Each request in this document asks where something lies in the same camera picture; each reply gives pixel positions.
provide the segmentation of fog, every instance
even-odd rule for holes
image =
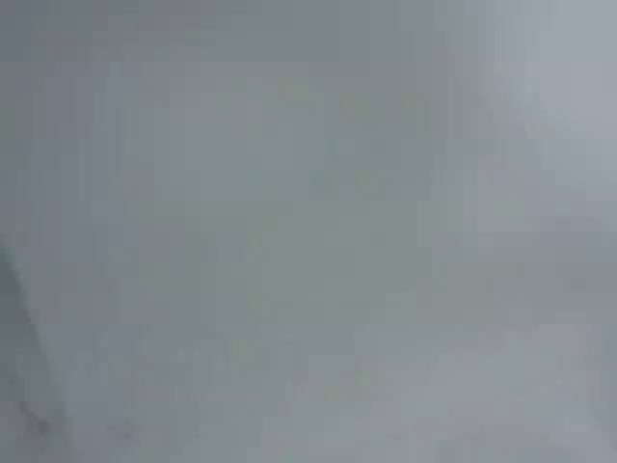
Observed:
[[[614,460],[608,2],[2,8],[75,462]]]

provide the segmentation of blurry background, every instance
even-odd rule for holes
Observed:
[[[612,461],[601,3],[3,6],[75,460]]]

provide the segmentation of white wall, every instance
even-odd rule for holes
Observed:
[[[566,248],[612,222],[612,164],[571,162],[609,134],[517,41],[540,13],[15,9],[2,233],[76,461],[489,461],[486,426],[529,461],[612,461],[584,418],[604,311],[547,278],[580,267],[551,257],[560,220]]]

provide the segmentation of gray surface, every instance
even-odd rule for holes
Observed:
[[[612,11],[549,3],[15,6],[77,461],[612,463]]]
[[[67,424],[9,263],[0,258],[0,460],[67,463]]]

